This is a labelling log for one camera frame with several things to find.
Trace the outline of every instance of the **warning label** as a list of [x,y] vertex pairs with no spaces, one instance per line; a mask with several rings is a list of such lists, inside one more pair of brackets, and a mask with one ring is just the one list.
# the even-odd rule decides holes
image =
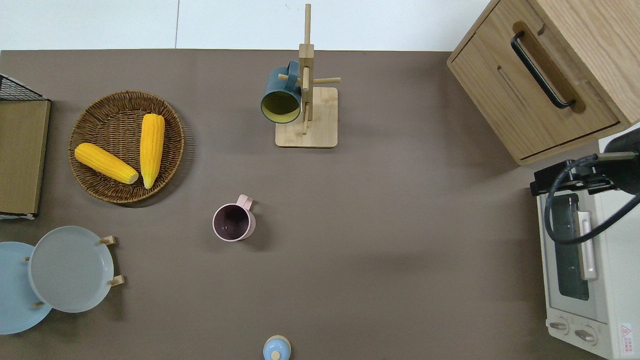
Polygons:
[[622,354],[624,355],[633,355],[634,353],[634,339],[633,333],[631,332],[631,324],[630,323],[621,323],[620,324],[620,339],[622,346]]

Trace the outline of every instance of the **black cable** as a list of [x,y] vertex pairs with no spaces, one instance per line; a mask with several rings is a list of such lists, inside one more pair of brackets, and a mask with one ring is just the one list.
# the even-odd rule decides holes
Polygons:
[[600,233],[602,233],[606,229],[608,229],[613,224],[615,224],[618,220],[620,220],[620,218],[625,216],[636,205],[640,204],[640,196],[636,196],[633,199],[631,199],[628,203],[626,203],[622,208],[620,208],[618,211],[616,211],[615,214],[611,215],[607,220],[602,222],[602,224],[596,226],[590,232],[588,232],[588,233],[586,233],[586,234],[584,234],[582,236],[579,236],[577,238],[573,238],[573,239],[560,239],[560,238],[558,238],[556,236],[556,234],[554,233],[553,229],[551,228],[551,207],[553,205],[554,194],[556,193],[556,191],[560,187],[560,184],[563,182],[563,180],[566,178],[566,176],[571,172],[571,170],[573,170],[576,167],[584,167],[584,166],[590,167],[590,166],[593,166],[597,161],[598,161],[598,155],[597,154],[592,154],[592,155],[589,155],[589,156],[585,156],[583,158],[580,158],[580,159],[574,161],[573,163],[567,165],[560,172],[560,174],[558,174],[558,176],[556,177],[556,180],[554,181],[553,185],[551,186],[551,189],[549,190],[549,193],[547,194],[547,201],[545,202],[545,218],[544,218],[544,221],[545,221],[545,229],[547,230],[547,232],[549,234],[549,237],[551,238],[551,240],[555,241],[556,243],[560,243],[560,244],[563,244],[563,245],[575,245],[575,244],[579,244],[579,243],[585,242],[585,241],[587,241],[589,239],[592,239],[595,236],[598,236]]

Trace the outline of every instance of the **oven window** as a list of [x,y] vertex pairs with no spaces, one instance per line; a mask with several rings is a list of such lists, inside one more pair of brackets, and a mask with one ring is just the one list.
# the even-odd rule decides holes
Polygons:
[[[555,196],[551,208],[552,227],[556,235],[561,238],[573,238],[578,234],[577,221],[578,195]],[[578,300],[589,300],[589,285],[580,274],[580,259],[578,245],[556,246],[556,267],[558,272],[558,287],[560,294]]]

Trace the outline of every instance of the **round woven basket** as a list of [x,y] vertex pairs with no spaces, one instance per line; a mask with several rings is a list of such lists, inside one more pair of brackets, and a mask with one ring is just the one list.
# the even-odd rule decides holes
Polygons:
[[[76,160],[76,147],[89,142],[115,155],[139,173],[142,118],[148,113],[164,117],[160,172],[151,189],[145,189],[142,176],[127,185]],[[71,170],[80,186],[94,197],[116,204],[136,202],[157,193],[175,174],[183,152],[184,130],[178,115],[160,97],[140,91],[117,92],[91,104],[71,131],[68,148]]]

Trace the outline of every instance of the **dark green mug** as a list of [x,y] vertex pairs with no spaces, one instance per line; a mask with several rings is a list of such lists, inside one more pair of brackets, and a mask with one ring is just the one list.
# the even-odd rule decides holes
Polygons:
[[[300,115],[302,91],[297,80],[300,77],[300,64],[291,60],[286,67],[271,71],[267,79],[260,109],[264,116],[276,124],[292,122]],[[278,78],[279,74],[288,76],[287,80]]]

